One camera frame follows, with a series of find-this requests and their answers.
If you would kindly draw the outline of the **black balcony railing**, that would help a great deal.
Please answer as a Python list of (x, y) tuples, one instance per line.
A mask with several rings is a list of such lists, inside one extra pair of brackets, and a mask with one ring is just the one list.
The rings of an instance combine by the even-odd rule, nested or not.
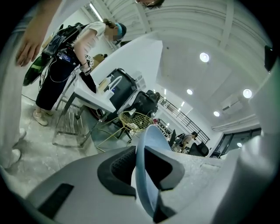
[(170, 112), (186, 129), (188, 132), (196, 131), (198, 133), (198, 140), (208, 143), (209, 137), (183, 112), (181, 112), (177, 107), (175, 107), (171, 102), (160, 97), (158, 103), (164, 107), (165, 110)]

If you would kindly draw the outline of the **white air conditioner unit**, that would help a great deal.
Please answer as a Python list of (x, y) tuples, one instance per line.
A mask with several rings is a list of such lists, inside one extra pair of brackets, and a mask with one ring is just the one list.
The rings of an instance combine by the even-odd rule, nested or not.
[(228, 97), (221, 102), (222, 111), (228, 115), (232, 115), (243, 108), (242, 103), (238, 97)]

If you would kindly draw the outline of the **white pump bottle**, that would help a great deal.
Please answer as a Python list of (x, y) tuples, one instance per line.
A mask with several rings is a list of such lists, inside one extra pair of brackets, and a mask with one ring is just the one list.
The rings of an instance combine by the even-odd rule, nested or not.
[(113, 93), (113, 88), (112, 88), (112, 86), (113, 86), (113, 84), (111, 84), (111, 79), (113, 78), (114, 76), (113, 75), (111, 75), (109, 78), (108, 78), (108, 80), (109, 80), (109, 84), (108, 84), (108, 89), (107, 89), (107, 91), (105, 92), (105, 97), (107, 98), (107, 99), (110, 99), (113, 95), (114, 95), (114, 93)]

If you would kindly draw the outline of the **big blue plate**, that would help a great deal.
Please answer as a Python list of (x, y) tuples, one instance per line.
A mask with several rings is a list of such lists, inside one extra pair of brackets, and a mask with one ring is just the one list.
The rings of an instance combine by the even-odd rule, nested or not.
[(160, 129), (155, 125), (148, 126), (141, 134), (136, 147), (136, 191), (138, 198), (150, 217), (154, 216), (159, 190), (153, 183), (145, 165), (145, 147), (157, 148), (161, 151), (171, 151), (171, 148)]

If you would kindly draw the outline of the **ceiling tube lamp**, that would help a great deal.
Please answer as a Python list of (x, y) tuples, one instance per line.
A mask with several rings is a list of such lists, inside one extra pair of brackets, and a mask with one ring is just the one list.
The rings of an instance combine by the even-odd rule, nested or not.
[(95, 14), (95, 16), (97, 17), (97, 19), (101, 22), (103, 22), (102, 17), (100, 16), (100, 14), (98, 13), (98, 11), (96, 10), (96, 8), (93, 6), (93, 4), (90, 2), (89, 3), (89, 7), (91, 8), (91, 10), (93, 11), (93, 13)]

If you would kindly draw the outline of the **white curved faucet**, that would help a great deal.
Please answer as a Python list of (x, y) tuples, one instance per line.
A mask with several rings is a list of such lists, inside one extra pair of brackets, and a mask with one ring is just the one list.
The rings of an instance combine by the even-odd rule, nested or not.
[(112, 86), (113, 93), (115, 93), (114, 90), (115, 90), (116, 86), (120, 83), (121, 80), (122, 80), (122, 76), (119, 76), (114, 81), (111, 82), (111, 84), (113, 84), (113, 86)]

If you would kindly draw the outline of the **black backpack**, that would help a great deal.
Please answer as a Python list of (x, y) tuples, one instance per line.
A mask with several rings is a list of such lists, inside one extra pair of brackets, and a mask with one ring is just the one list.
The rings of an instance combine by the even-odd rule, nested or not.
[(70, 46), (85, 27), (86, 25), (76, 23), (75, 25), (68, 25), (65, 29), (59, 30), (43, 49), (41, 58), (45, 61), (50, 60), (59, 50)]

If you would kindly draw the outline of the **dark green round object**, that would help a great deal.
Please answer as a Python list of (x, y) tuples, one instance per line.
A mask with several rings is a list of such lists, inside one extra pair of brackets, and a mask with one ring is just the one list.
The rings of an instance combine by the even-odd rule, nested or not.
[(24, 77), (23, 86), (32, 84), (42, 74), (50, 59), (51, 58), (48, 55), (40, 55), (29, 67)]

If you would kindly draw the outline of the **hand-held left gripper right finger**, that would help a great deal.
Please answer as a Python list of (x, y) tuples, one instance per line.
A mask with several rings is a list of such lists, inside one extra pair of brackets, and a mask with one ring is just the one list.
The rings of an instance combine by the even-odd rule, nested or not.
[(160, 223), (187, 208), (207, 189), (221, 168), (215, 159), (146, 146), (147, 192), (153, 221)]

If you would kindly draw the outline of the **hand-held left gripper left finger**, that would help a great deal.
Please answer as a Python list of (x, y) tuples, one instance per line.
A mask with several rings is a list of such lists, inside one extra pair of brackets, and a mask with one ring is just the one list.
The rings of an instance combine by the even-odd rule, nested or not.
[(134, 146), (75, 160), (27, 199), (52, 224), (151, 224), (130, 185), (135, 162)]

